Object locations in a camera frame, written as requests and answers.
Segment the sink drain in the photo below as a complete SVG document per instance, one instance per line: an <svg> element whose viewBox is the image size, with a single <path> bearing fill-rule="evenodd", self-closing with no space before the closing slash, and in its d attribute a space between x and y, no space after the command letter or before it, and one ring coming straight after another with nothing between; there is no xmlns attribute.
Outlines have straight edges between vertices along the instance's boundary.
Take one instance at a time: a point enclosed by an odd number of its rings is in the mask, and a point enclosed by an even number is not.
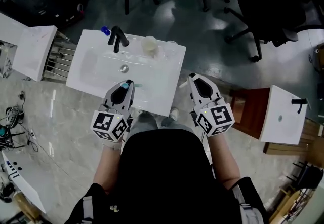
<svg viewBox="0 0 324 224"><path fill-rule="evenodd" d="M119 71L122 72L122 73L127 73L128 70L129 70L129 67L126 64L123 64L119 69Z"/></svg>

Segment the jeans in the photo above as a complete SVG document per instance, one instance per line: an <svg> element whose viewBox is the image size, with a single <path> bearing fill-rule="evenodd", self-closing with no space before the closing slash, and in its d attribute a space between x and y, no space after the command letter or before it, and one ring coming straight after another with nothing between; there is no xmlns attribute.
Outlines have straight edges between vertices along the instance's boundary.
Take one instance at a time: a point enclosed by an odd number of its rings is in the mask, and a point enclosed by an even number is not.
<svg viewBox="0 0 324 224"><path fill-rule="evenodd" d="M153 115L150 113L141 113L137 118L137 122L132 126L127 139L137 133L156 129L158 129L158 127ZM161 129L183 129L193 133L191 128L176 122L170 117L166 117L162 120Z"/></svg>

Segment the marble floor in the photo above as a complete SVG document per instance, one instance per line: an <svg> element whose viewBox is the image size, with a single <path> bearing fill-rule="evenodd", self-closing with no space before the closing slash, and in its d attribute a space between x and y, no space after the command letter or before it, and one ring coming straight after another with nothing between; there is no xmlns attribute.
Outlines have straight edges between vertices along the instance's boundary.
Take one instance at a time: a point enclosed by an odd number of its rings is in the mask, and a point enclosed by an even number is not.
<svg viewBox="0 0 324 224"><path fill-rule="evenodd" d="M232 44L224 37L246 29L232 14L224 14L228 6L240 12L237 0L207 0L210 10L202 12L201 0L130 0L130 13L124 14L124 0L89 0L85 17L63 32L77 44L83 29L100 30L106 25L121 27L125 33L147 36L186 46L183 68L207 74L247 89L277 85L300 98L308 98L312 110L307 116L317 117L318 73L308 60L316 45L324 41L323 30L298 34L297 42L276 48L272 42L261 44L263 59L250 63L248 57L257 54L249 33Z"/></svg>
<svg viewBox="0 0 324 224"><path fill-rule="evenodd" d="M186 81L189 71L182 70L179 84ZM214 79L222 95L229 101L228 84ZM59 202L47 217L53 224L62 224L69 217L76 202L85 194L92 183L102 144L90 130L94 110L101 99L63 84L49 82L26 82L0 79L0 115L8 106L21 105L18 94L25 91L25 119L23 125L35 133L38 152L31 146L23 148L26 153L46 172L53 175ZM202 132L193 124L189 112L192 102L186 88L177 88L173 106L180 110L179 122L191 127L201 138ZM162 117L156 116L158 124ZM12 131L23 130L19 125ZM295 156L264 154L264 143L233 128L226 134L242 177L251 177L260 197L268 208L278 194L279 188L287 183L286 175L293 171ZM16 141L26 143L26 137ZM210 158L206 139L202 141Z"/></svg>

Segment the shoe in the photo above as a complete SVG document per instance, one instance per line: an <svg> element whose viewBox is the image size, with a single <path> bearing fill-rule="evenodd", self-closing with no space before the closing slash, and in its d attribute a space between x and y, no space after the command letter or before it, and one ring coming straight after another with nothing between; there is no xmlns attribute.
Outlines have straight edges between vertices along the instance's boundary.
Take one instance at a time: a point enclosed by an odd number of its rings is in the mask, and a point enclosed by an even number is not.
<svg viewBox="0 0 324 224"><path fill-rule="evenodd" d="M177 108L172 108L170 111L169 117L176 121L176 120L178 120L178 116L179 116L179 110Z"/></svg>

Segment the black faucet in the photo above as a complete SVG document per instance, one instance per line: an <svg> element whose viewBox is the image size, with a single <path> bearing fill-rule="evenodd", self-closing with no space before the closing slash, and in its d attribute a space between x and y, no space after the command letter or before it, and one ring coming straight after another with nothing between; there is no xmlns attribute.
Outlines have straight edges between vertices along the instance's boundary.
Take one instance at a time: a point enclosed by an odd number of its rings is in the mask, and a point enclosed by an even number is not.
<svg viewBox="0 0 324 224"><path fill-rule="evenodd" d="M308 101L307 99L292 99L292 104L300 104L299 110L297 111L299 114L302 111L302 106L308 104Z"/></svg>
<svg viewBox="0 0 324 224"><path fill-rule="evenodd" d="M119 44L120 44L120 42L123 45L123 47L127 47L130 42L127 40L127 38L125 37L125 35L122 32L122 30L120 29L120 27L115 26L111 30L111 35L110 35L110 38L109 38L109 41L108 41L108 45L113 45L113 42L115 40L115 36L116 36L116 42L115 42L115 46L113 48L113 51L115 53L118 53L119 52Z"/></svg>

